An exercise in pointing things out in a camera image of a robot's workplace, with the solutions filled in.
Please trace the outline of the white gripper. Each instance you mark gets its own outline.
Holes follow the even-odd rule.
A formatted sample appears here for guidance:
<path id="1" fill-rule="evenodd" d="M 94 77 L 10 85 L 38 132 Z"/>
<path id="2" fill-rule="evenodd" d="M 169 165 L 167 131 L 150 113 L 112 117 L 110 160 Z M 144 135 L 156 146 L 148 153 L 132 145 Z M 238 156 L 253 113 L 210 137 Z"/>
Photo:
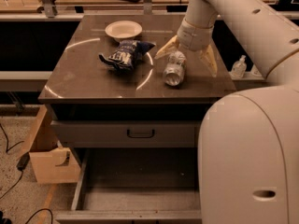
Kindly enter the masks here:
<path id="1" fill-rule="evenodd" d="M 212 38 L 212 32 L 212 27 L 196 27 L 189 24 L 186 19 L 183 19 L 178 28 L 177 35 L 173 36 L 162 48 L 160 48 L 154 58 L 160 59 L 177 51 L 179 44 L 191 51 L 201 50 L 200 59 L 202 63 L 206 66 L 210 75 L 216 77 L 218 66 L 215 60 L 214 51 L 209 45 Z"/>

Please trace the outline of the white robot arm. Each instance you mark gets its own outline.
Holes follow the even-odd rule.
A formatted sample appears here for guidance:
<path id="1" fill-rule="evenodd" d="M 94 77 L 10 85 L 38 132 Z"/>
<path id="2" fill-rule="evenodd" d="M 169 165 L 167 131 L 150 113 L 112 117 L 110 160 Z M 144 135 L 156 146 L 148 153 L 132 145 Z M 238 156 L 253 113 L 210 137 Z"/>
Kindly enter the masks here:
<path id="1" fill-rule="evenodd" d="M 202 121 L 198 139 L 203 224 L 299 224 L 299 31 L 261 0 L 190 0 L 178 38 L 202 51 L 222 19 L 253 61 Z"/>

